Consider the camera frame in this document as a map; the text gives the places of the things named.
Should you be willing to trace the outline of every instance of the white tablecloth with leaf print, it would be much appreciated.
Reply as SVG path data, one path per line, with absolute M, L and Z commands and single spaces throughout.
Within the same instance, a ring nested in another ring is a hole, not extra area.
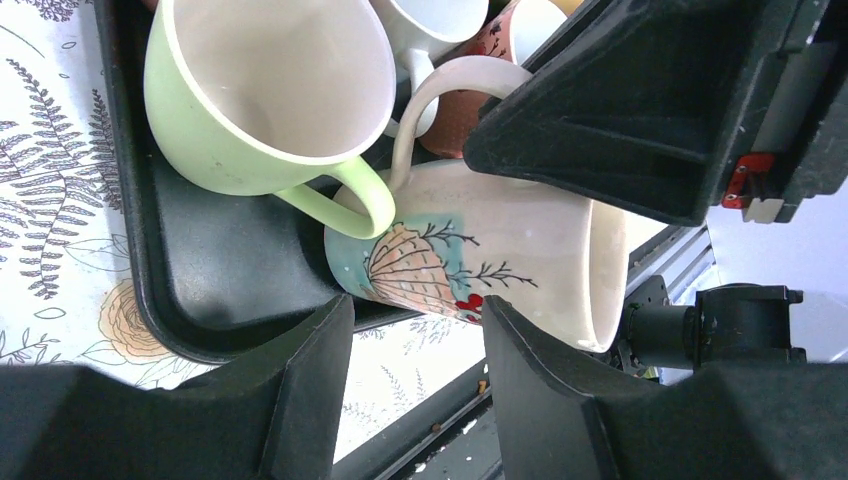
M 173 388 L 209 367 L 139 317 L 102 68 L 91 0 L 0 0 L 0 362 Z M 357 335 L 336 458 L 482 357 L 440 318 Z

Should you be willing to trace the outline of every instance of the brown flower print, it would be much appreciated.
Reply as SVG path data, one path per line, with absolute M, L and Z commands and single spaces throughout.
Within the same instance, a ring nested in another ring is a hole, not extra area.
M 100 308 L 99 327 L 115 351 L 130 363 L 153 363 L 173 355 L 141 320 L 131 279 L 121 281 L 109 292 Z

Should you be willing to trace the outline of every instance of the hand-painted mug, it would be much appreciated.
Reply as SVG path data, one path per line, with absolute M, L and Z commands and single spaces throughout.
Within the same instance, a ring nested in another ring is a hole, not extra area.
M 463 45 L 460 55 L 488 55 L 522 65 L 565 20 L 549 0 L 515 0 Z M 462 158 L 462 147 L 478 123 L 477 111 L 489 98 L 473 90 L 439 97 L 436 119 L 419 139 L 421 145 L 444 158 Z
M 161 0 L 144 99 L 159 148 L 189 181 L 275 194 L 335 230 L 372 238 L 391 224 L 394 202 L 359 155 L 389 121 L 394 72 L 368 0 Z M 355 192 L 364 211 L 304 185 L 320 175 Z
M 410 169 L 415 124 L 431 99 L 458 88 L 503 98 L 529 72 L 487 56 L 437 68 L 412 97 L 390 178 L 397 216 L 376 239 L 330 229 L 327 260 L 353 295 L 477 323 L 483 296 L 500 295 L 550 335 L 606 351 L 627 273 L 625 213 L 549 185 L 472 172 L 462 160 Z M 335 200 L 361 210 L 342 188 Z
M 468 40 L 486 21 L 488 0 L 371 0 L 386 29 L 397 62 L 397 81 L 409 76 L 415 93 L 433 73 L 433 62 Z M 433 100 L 418 123 L 416 136 L 426 132 L 439 108 Z M 384 133 L 394 137 L 398 123 L 389 119 Z

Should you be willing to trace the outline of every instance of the painted red heart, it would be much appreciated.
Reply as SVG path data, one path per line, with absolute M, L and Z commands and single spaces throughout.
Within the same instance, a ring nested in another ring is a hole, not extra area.
M 463 310 L 469 310 L 471 312 L 474 312 L 477 315 L 482 315 L 483 312 L 480 311 L 480 307 L 483 306 L 483 297 L 477 295 L 476 293 L 472 293 L 468 296 L 467 302 L 463 302 L 460 300 L 456 302 L 456 306 Z

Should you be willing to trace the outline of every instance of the red clip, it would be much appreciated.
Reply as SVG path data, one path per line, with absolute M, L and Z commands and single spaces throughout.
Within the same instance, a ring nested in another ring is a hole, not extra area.
M 752 173 L 766 173 L 774 165 L 773 153 L 749 153 L 739 158 L 730 183 L 721 199 L 721 206 L 741 210 L 745 208 L 745 198 L 742 193 L 745 189 L 745 181 Z

